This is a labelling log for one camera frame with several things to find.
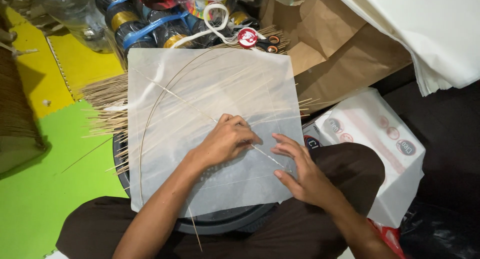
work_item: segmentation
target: brown pants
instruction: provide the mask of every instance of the brown pants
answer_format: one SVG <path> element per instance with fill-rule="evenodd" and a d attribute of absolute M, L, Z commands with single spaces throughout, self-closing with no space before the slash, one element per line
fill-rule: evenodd
<path fill-rule="evenodd" d="M 312 159 L 351 205 L 366 216 L 385 178 L 370 148 L 345 143 L 317 148 Z M 57 248 L 69 259 L 111 258 L 136 213 L 130 200 L 101 197 L 86 202 L 63 224 Z M 173 232 L 157 258 L 335 258 L 347 247 L 323 209 L 294 198 L 278 206 L 257 232 L 244 240 Z"/>

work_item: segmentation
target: green foam mat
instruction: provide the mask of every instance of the green foam mat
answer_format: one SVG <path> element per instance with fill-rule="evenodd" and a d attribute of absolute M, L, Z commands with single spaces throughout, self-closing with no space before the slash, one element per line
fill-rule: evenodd
<path fill-rule="evenodd" d="M 127 196 L 113 170 L 105 172 L 114 166 L 111 136 L 82 138 L 94 114 L 83 110 L 92 107 L 77 102 L 40 119 L 47 152 L 0 175 L 0 257 L 43 258 L 76 207 L 100 196 Z"/>

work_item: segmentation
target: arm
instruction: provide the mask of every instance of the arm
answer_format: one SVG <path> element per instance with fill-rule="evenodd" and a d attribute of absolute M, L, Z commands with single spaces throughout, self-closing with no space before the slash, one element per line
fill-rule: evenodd
<path fill-rule="evenodd" d="M 231 160 L 260 138 L 240 116 L 224 114 L 204 141 L 188 152 L 168 179 L 138 212 L 113 259 L 150 259 L 170 236 L 179 211 L 200 175 Z"/>
<path fill-rule="evenodd" d="M 275 176 L 296 199 L 321 207 L 332 217 L 355 258 L 398 259 L 368 220 L 353 209 L 342 192 L 318 169 L 305 146 L 281 134 L 274 133 L 273 138 L 279 143 L 271 151 L 292 158 L 297 165 L 298 178 L 295 180 L 281 170 L 276 170 Z"/>

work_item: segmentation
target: yellow foam mat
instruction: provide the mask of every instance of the yellow foam mat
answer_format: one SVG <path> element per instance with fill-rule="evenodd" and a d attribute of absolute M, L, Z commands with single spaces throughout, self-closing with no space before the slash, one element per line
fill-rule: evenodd
<path fill-rule="evenodd" d="M 75 100 L 81 98 L 79 90 L 86 84 L 123 73 L 122 66 L 113 53 L 96 53 L 83 46 L 71 34 L 48 38 Z"/>
<path fill-rule="evenodd" d="M 23 91 L 35 118 L 43 118 L 49 113 L 72 104 L 74 100 L 42 32 L 11 8 L 5 10 L 5 16 L 13 26 L 10 31 L 16 31 L 18 34 L 13 46 L 19 51 L 38 50 L 38 52 L 17 57 Z M 50 105 L 45 105 L 44 100 L 50 101 Z"/>

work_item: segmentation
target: white tissue paper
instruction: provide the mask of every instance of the white tissue paper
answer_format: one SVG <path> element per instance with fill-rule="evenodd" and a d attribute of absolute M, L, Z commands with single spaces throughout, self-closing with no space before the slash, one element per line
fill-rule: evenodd
<path fill-rule="evenodd" d="M 238 49 L 131 49 L 128 62 L 134 211 L 140 210 L 187 152 L 203 141 L 223 113 L 241 115 L 263 143 L 208 169 L 195 184 L 180 217 L 292 196 L 273 171 L 291 170 L 296 176 L 295 163 L 270 152 L 277 143 L 272 133 L 303 141 L 289 56 Z"/>
<path fill-rule="evenodd" d="M 398 228 L 423 177 L 425 148 L 377 90 L 350 97 L 303 128 L 309 149 L 344 142 L 373 149 L 385 166 L 385 181 L 368 218 Z"/>
<path fill-rule="evenodd" d="M 478 0 L 342 0 L 412 55 L 423 96 L 480 78 Z"/>

